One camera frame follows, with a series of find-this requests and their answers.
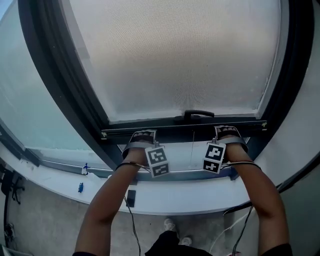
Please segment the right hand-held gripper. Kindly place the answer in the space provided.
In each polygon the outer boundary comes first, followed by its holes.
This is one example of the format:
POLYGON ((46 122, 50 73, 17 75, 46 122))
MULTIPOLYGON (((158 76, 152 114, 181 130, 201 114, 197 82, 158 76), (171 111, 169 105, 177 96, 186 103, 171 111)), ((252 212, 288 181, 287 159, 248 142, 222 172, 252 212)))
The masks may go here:
POLYGON ((245 152, 248 151, 248 146, 240 135, 238 129, 233 126, 236 128, 236 131, 224 131, 218 133, 217 128, 223 126, 227 125, 219 125, 214 127, 215 137, 212 139, 212 141, 207 143, 207 149, 203 158, 202 169, 213 174, 219 174, 222 164, 226 162, 226 160, 224 160, 224 155, 227 145, 240 144, 245 152))

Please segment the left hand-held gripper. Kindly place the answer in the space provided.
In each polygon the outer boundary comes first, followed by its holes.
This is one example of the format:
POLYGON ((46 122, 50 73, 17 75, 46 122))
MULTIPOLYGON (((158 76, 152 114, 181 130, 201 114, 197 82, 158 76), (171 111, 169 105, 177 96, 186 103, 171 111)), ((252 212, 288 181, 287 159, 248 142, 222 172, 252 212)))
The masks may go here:
POLYGON ((165 154, 165 147, 156 140, 157 131, 154 136, 136 136, 134 132, 128 144, 122 151, 122 165, 132 165, 148 171, 153 178, 166 175, 170 172, 169 161, 165 154))

